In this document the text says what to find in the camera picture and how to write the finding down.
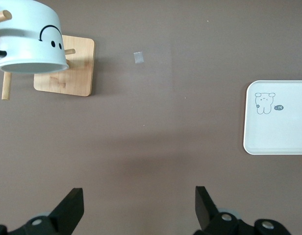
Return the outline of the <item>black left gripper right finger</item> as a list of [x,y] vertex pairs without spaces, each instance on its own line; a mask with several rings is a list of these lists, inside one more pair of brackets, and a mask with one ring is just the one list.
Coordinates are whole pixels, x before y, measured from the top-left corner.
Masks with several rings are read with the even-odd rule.
[[195,212],[201,229],[196,235],[290,235],[279,222],[258,219],[254,225],[245,223],[230,212],[220,212],[203,186],[195,190]]

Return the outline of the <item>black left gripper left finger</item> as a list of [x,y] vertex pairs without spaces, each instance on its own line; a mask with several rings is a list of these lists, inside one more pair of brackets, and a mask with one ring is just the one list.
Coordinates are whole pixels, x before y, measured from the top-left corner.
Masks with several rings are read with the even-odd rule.
[[50,212],[11,232],[12,235],[71,235],[84,214],[83,189],[74,188]]

